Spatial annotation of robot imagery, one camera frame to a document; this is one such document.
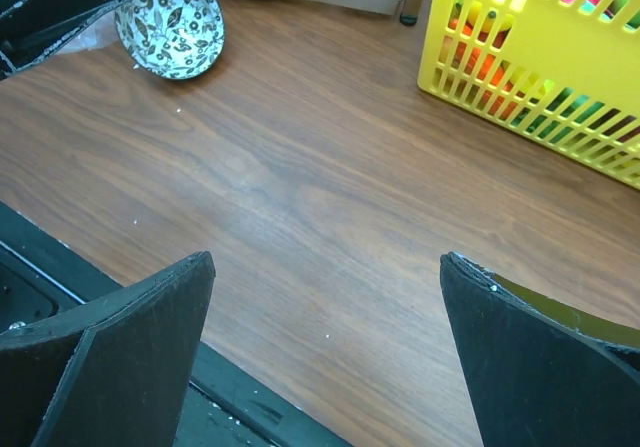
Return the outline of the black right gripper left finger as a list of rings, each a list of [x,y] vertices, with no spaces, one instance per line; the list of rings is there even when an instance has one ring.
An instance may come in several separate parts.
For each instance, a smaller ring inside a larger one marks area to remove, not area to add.
[[[2,333],[2,445],[172,445],[214,278],[197,252]]]

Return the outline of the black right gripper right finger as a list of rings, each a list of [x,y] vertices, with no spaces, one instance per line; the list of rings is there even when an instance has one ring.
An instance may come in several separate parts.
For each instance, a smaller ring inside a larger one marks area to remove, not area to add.
[[[455,252],[440,286],[484,445],[638,445],[638,330]]]

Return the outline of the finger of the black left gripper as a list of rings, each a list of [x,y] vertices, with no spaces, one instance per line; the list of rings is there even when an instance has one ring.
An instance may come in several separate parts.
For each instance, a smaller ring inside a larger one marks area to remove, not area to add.
[[[127,1],[1,0],[1,78],[44,62]]]

